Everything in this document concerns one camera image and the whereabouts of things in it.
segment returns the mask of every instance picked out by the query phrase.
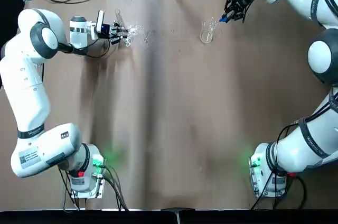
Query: clear glass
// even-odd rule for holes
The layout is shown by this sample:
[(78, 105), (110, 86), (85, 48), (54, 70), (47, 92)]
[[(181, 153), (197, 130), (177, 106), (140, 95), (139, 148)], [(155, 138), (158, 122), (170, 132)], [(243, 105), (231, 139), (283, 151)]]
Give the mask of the clear glass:
[(202, 43), (211, 43), (217, 25), (218, 22), (215, 21), (213, 18), (208, 21), (202, 22), (200, 36)]
[(121, 16), (121, 10), (118, 9), (118, 8), (115, 9), (115, 15), (116, 15), (117, 22), (120, 24), (121, 27), (124, 27), (125, 23), (124, 23), (122, 16)]

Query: brown table surface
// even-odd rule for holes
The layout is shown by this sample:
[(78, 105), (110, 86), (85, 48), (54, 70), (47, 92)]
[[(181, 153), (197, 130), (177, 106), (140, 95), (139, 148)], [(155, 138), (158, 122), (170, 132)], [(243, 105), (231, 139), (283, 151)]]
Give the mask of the brown table surface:
[[(307, 49), (321, 28), (285, 0), (257, 0), (245, 24), (220, 24), (210, 44), (201, 22), (218, 17), (225, 0), (91, 0), (75, 5), (32, 0), (30, 8), (57, 13), (69, 38), (74, 15), (111, 23), (121, 10), (127, 25), (142, 26), (130, 48), (107, 59), (57, 54), (45, 65), (51, 102), (46, 128), (73, 122), (117, 169), (129, 208), (249, 208), (255, 201), (247, 158), (281, 128), (307, 116), (328, 92), (311, 73)], [(11, 171), (16, 124), (0, 91), (1, 210), (61, 207), (54, 167), (33, 178)], [(336, 208), (336, 164), (303, 174), (307, 208)], [(294, 208), (294, 184), (281, 208)], [(115, 208), (106, 186), (92, 209)], [(261, 207), (271, 207), (264, 200)]]

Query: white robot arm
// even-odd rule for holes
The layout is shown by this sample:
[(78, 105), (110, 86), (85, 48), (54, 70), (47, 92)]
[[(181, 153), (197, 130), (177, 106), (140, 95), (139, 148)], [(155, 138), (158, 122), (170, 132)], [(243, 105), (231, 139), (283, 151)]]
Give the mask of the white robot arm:
[[(123, 27), (102, 22), (90, 22), (95, 30), (96, 25), (108, 27), (106, 35), (95, 35), (96, 39), (109, 39), (115, 44), (126, 36)], [(92, 192), (100, 184), (98, 176), (93, 174), (103, 172), (100, 167), (104, 159), (94, 145), (82, 143), (81, 133), (73, 123), (44, 130), (50, 102), (36, 70), (37, 65), (47, 62), (58, 51), (83, 54), (87, 36), (86, 44), (81, 44), (83, 37), (75, 39), (80, 43), (69, 44), (61, 19), (47, 10), (22, 11), (18, 26), (21, 32), (3, 46), (0, 61), (3, 87), (17, 122), (12, 170), (18, 177), (25, 178), (59, 165), (60, 169), (69, 171), (73, 190)]]
[[(245, 20), (254, 0), (227, 0), (220, 22)], [(332, 85), (329, 95), (314, 114), (295, 122), (287, 137), (260, 144), (249, 158), (256, 197), (282, 196), (287, 173), (302, 172), (338, 159), (338, 0), (288, 0), (305, 18), (324, 26), (308, 51), (308, 62), (323, 83)]]

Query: label sticker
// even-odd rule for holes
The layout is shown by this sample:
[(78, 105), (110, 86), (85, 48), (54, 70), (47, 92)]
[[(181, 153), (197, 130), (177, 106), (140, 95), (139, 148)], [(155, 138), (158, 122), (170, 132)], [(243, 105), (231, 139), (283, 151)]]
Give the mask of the label sticker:
[(74, 185), (84, 185), (85, 179), (84, 178), (72, 178), (72, 184), (74, 184)]
[(23, 169), (41, 161), (37, 147), (31, 147), (25, 151), (19, 152), (20, 164)]
[(69, 137), (68, 132), (61, 133), (61, 139), (64, 139), (64, 138), (67, 138), (67, 137)]

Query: glass beaker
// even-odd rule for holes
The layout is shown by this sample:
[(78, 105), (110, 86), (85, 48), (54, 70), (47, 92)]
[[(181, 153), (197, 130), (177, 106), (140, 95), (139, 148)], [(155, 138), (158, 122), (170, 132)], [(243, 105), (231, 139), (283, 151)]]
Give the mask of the glass beaker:
[(202, 22), (200, 35), (202, 43), (211, 43), (217, 24), (218, 22), (216, 22), (213, 18)]

